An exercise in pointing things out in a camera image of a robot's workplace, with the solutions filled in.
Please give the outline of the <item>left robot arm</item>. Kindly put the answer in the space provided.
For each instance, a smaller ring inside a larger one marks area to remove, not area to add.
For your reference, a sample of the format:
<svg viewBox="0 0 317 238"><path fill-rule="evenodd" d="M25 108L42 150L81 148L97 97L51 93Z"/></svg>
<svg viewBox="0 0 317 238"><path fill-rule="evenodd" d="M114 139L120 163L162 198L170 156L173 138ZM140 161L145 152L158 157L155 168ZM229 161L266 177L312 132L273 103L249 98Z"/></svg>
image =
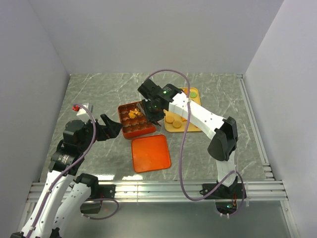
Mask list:
<svg viewBox="0 0 317 238"><path fill-rule="evenodd" d="M68 122L56 152L51 157L47 179L39 200L27 223L13 238L61 238L71 218L86 201L114 201L114 185L99 186L96 176L77 171L96 141L116 138L122 124L105 114L104 124L92 118Z"/></svg>

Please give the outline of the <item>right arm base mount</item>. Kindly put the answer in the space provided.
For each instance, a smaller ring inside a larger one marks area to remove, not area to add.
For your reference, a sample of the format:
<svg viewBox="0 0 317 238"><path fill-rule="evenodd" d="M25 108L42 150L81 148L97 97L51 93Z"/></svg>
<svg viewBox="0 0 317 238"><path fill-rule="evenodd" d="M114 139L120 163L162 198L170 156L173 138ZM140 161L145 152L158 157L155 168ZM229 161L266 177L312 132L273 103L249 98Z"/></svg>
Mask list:
<svg viewBox="0 0 317 238"><path fill-rule="evenodd" d="M202 189L200 190L200 195L205 196L210 191L212 191L216 187L217 183L203 183ZM215 190L211 195L209 195L206 199L214 199L214 200L226 200L226 199L242 199L247 198L246 192L243 191L243 186L241 183L236 183L231 185L230 187L226 187L221 185L219 188Z"/></svg>

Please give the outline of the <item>orange swirl cookie top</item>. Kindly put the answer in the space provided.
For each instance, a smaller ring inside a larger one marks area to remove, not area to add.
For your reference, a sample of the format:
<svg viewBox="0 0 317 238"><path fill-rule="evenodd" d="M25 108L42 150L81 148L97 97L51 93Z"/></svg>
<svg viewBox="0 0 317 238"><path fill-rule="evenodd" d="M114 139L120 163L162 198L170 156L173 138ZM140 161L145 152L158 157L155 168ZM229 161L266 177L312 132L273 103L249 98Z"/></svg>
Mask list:
<svg viewBox="0 0 317 238"><path fill-rule="evenodd" d="M136 108L134 110L134 114L137 115L137 116L142 116L143 115L138 108Z"/></svg>

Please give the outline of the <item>metal tongs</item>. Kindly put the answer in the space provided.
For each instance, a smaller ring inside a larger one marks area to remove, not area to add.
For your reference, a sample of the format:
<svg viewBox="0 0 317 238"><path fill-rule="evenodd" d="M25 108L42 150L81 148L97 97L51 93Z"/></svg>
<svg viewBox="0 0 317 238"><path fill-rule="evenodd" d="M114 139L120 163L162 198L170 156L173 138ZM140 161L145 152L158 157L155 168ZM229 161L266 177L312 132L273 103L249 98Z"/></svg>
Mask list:
<svg viewBox="0 0 317 238"><path fill-rule="evenodd" d="M139 110L140 113L142 113L142 115L146 115L142 101L136 104L136 108Z"/></svg>

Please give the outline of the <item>green macaron cookie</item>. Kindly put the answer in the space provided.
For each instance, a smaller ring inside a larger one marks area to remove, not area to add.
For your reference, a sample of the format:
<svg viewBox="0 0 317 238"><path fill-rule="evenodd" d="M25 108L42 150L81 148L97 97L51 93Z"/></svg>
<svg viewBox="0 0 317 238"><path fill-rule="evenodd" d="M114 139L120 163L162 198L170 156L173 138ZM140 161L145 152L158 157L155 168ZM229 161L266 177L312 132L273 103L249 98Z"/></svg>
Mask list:
<svg viewBox="0 0 317 238"><path fill-rule="evenodd" d="M196 92L190 92L190 97L191 98L196 98L197 96L197 93Z"/></svg>

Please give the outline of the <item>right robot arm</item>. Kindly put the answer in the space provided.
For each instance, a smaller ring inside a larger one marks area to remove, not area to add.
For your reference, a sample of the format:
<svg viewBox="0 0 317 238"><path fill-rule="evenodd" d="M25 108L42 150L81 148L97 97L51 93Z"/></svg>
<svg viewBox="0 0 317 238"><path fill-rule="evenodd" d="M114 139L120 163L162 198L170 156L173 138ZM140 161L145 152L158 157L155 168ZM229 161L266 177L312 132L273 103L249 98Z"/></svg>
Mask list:
<svg viewBox="0 0 317 238"><path fill-rule="evenodd" d="M149 121L157 123L164 116L163 111L177 114L198 127L210 140L207 148L210 156L216 160L217 181L224 182L218 185L219 195L229 198L235 193L234 182L236 170L234 153L237 148L238 132L236 120L218 116L198 103L194 102L182 89L172 84L163 88L147 79L138 88L138 92L144 97L142 107Z"/></svg>

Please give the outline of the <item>orange tin lid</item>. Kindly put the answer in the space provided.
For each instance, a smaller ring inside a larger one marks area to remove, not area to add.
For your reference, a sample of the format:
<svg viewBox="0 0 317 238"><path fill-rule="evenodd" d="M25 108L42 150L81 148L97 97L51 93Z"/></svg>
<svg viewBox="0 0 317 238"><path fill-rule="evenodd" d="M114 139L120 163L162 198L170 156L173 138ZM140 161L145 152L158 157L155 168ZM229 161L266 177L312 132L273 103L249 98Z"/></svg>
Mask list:
<svg viewBox="0 0 317 238"><path fill-rule="evenodd" d="M131 153L136 173L163 170L171 166L167 140L162 134L134 138L131 141Z"/></svg>

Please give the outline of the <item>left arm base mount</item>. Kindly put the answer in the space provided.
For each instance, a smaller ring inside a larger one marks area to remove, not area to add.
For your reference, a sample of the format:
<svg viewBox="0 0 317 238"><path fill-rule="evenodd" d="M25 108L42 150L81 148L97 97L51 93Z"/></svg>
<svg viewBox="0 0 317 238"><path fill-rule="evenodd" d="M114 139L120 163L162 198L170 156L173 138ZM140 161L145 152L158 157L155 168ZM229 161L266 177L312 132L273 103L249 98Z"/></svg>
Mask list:
<svg viewBox="0 0 317 238"><path fill-rule="evenodd" d="M83 188L88 189L88 197L80 206L80 212L84 216L88 214L97 214L100 212L104 201L113 201L116 185L100 184L96 176L84 174L79 175L74 182L83 184Z"/></svg>

